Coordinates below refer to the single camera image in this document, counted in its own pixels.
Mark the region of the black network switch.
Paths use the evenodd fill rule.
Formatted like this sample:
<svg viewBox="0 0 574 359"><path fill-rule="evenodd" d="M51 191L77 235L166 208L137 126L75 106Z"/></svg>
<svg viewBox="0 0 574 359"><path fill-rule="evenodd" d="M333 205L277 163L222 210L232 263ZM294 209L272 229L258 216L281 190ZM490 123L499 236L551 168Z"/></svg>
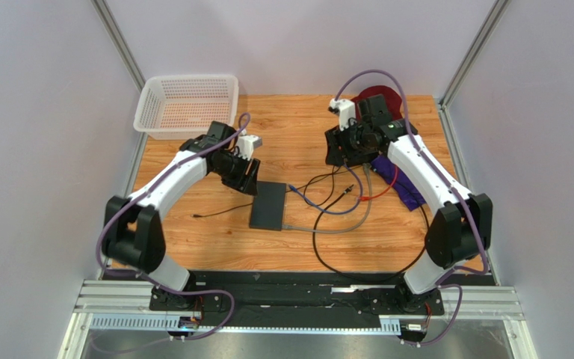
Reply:
<svg viewBox="0 0 574 359"><path fill-rule="evenodd" d="M286 203L287 185L284 182L259 181L258 194L252 202L249 228L281 231Z"/></svg>

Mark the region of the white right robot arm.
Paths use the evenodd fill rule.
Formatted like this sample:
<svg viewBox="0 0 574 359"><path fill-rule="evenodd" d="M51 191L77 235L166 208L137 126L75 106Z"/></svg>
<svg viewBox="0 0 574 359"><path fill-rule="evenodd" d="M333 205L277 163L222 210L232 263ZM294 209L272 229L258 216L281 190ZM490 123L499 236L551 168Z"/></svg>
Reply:
<svg viewBox="0 0 574 359"><path fill-rule="evenodd" d="M425 237L425 252L404 274L403 287L414 295L430 292L465 262L480 257L489 270L493 203L474 194L436 160L417 129L389 111L383 95L359 102L335 97L329 112L338 125L326 131L329 165L354 166L374 155L385 155L402 171L429 206L433 220Z"/></svg>

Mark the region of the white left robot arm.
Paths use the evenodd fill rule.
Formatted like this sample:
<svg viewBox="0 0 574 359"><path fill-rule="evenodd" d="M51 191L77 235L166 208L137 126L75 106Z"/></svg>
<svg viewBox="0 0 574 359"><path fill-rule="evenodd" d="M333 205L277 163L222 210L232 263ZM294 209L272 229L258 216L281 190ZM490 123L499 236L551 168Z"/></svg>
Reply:
<svg viewBox="0 0 574 359"><path fill-rule="evenodd" d="M127 197L112 197L96 258L118 262L125 273L140 274L167 292L188 295L191 272L167 255L163 220L185 192L209 174L217 174L224 186L257 195L260 161L253 152L262 139L246 127L212 122L206 134L185 141L145 186Z"/></svg>

